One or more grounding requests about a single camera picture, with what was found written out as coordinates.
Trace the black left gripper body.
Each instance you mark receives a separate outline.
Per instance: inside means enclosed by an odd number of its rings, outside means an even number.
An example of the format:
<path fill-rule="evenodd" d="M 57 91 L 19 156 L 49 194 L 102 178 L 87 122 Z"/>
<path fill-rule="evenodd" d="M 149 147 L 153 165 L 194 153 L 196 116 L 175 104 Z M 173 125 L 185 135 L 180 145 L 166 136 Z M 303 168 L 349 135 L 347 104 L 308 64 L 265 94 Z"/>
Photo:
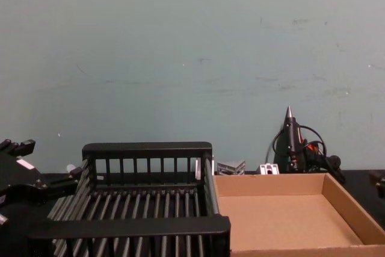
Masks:
<path fill-rule="evenodd" d="M 45 203 L 48 189 L 42 174 L 22 158 L 1 153 L 1 207 L 14 203 Z"/>

